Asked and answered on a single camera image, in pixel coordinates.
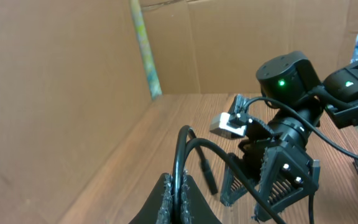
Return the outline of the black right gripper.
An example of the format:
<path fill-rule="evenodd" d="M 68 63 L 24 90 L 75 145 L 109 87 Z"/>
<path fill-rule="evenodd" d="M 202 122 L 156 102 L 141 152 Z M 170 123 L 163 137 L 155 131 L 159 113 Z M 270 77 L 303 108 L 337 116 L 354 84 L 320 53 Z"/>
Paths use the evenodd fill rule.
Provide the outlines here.
<path fill-rule="evenodd" d="M 242 159 L 232 152 L 228 156 L 253 188 L 259 186 L 261 199 L 280 213 L 305 197 L 314 197 L 319 189 L 319 161 L 306 153 L 310 132 L 295 118 L 274 118 L 267 127 L 271 129 L 270 136 L 251 125 L 251 137 L 238 145 L 244 153 Z M 225 165 L 220 202 L 231 207 L 247 192 L 237 175 Z"/>

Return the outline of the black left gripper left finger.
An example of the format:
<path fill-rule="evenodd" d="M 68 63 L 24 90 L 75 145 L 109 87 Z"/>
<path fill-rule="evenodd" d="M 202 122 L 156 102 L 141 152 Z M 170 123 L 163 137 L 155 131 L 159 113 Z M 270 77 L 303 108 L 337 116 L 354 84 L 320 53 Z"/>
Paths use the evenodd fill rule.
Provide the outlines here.
<path fill-rule="evenodd" d="M 170 174 L 161 174 L 144 205 L 129 224 L 171 224 L 172 182 Z"/>

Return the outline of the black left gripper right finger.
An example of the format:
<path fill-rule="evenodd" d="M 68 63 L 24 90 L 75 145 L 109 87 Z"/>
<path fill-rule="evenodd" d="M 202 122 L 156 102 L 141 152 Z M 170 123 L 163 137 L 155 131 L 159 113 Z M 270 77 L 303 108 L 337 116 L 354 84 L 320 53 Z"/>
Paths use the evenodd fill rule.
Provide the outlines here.
<path fill-rule="evenodd" d="M 180 223 L 221 224 L 192 176 L 184 174 L 180 193 Z"/>

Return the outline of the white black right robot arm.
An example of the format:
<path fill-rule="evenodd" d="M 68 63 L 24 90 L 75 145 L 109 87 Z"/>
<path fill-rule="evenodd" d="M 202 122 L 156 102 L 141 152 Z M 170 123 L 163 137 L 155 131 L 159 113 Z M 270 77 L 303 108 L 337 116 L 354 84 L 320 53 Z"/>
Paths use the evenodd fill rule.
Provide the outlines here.
<path fill-rule="evenodd" d="M 252 187 L 273 212 L 314 199 L 320 164 L 306 153 L 312 133 L 327 113 L 337 128 L 358 126 L 358 60 L 320 80 L 300 51 L 281 55 L 257 71 L 260 99 L 277 114 L 265 123 L 249 114 L 251 99 L 237 95 L 215 117 L 212 133 L 238 139 L 242 157 L 231 154 Z"/>

